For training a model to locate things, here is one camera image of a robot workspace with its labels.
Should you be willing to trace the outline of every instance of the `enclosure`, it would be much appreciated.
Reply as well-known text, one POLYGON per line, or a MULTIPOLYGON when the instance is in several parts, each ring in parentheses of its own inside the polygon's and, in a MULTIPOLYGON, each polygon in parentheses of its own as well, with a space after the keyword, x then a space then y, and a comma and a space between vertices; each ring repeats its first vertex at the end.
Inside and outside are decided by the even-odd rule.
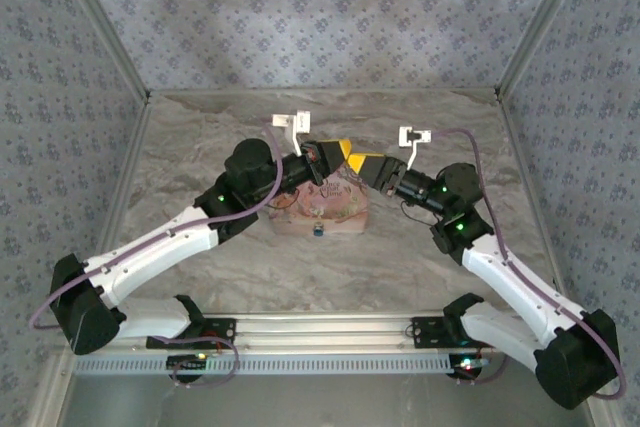
MULTIPOLYGON (((638 0, 0 4, 0 424, 640 424, 638 0), (296 110, 311 112, 310 138, 349 138, 356 151, 403 159, 401 125, 472 129, 510 248, 615 320, 626 397, 565 411, 513 365, 471 390, 392 369, 240 375, 217 390, 177 392, 166 376, 89 372, 60 350, 60 335, 29 331, 58 259, 105 252, 171 219, 212 185, 239 141, 261 136, 271 114, 296 110)), ((421 146, 415 167, 435 175, 472 161, 468 140, 453 136, 421 146)), ((506 307, 399 202, 375 192, 369 201, 362 235, 278 235, 263 214, 136 295, 189 294, 256 326, 278 315, 325 322, 320 330, 338 344, 334 323, 355 322, 358 333, 362 322, 382 322, 400 339, 397 354, 403 315, 439 311, 467 292, 506 307)))

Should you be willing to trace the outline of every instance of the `marble surface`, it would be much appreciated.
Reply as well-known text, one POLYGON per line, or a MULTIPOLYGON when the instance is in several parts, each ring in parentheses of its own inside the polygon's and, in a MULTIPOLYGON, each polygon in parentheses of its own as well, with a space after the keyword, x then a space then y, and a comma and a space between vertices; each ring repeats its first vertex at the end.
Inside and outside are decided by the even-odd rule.
MULTIPOLYGON (((190 205, 222 173, 244 138, 260 136, 272 113, 310 110, 312 138, 350 138, 354 151, 400 150, 400 125, 473 129, 490 198, 511 249, 546 281, 551 272, 515 159, 489 91, 271 92, 156 96, 122 228, 128 242, 190 205)), ((291 151, 282 140, 281 147, 291 151)), ((468 140, 425 145, 414 168, 435 175, 472 162, 468 140)), ((176 265, 137 296, 186 293, 206 311, 398 311, 440 309, 466 292, 497 306, 502 300, 479 278, 442 255, 428 227, 400 211, 397 199, 371 192, 367 231, 300 238, 273 232, 267 215, 232 241, 176 265)), ((412 215, 432 220, 427 212, 412 215)))

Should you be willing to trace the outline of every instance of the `white bracket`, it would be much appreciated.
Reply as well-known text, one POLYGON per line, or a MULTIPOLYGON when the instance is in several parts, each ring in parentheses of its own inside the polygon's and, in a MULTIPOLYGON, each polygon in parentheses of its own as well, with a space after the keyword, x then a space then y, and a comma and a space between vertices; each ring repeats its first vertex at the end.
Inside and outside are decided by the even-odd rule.
POLYGON ((400 147, 413 147, 413 152, 407 162, 407 170, 413 165, 418 155, 418 144, 426 144, 431 142, 430 130, 413 130, 413 127, 400 127, 398 132, 398 145, 400 147))
POLYGON ((293 144, 296 154, 302 155, 298 134, 308 134, 311 131, 311 112, 299 110, 296 115, 273 114, 271 125, 284 127, 285 136, 293 144))

